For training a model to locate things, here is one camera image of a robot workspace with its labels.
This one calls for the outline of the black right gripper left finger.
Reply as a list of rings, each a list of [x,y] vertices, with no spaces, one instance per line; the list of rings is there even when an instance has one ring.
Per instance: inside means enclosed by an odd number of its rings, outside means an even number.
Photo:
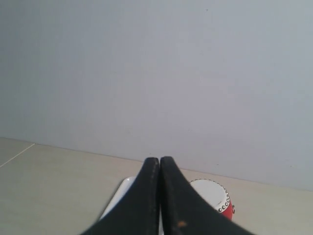
[[[159,160],[146,158],[121,200],[84,235],[157,235],[159,232]]]

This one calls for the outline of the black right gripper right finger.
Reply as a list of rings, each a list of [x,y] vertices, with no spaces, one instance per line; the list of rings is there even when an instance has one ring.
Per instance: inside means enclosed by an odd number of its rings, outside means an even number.
[[[161,213],[166,235],[249,235],[218,213],[191,186],[172,157],[160,160]]]

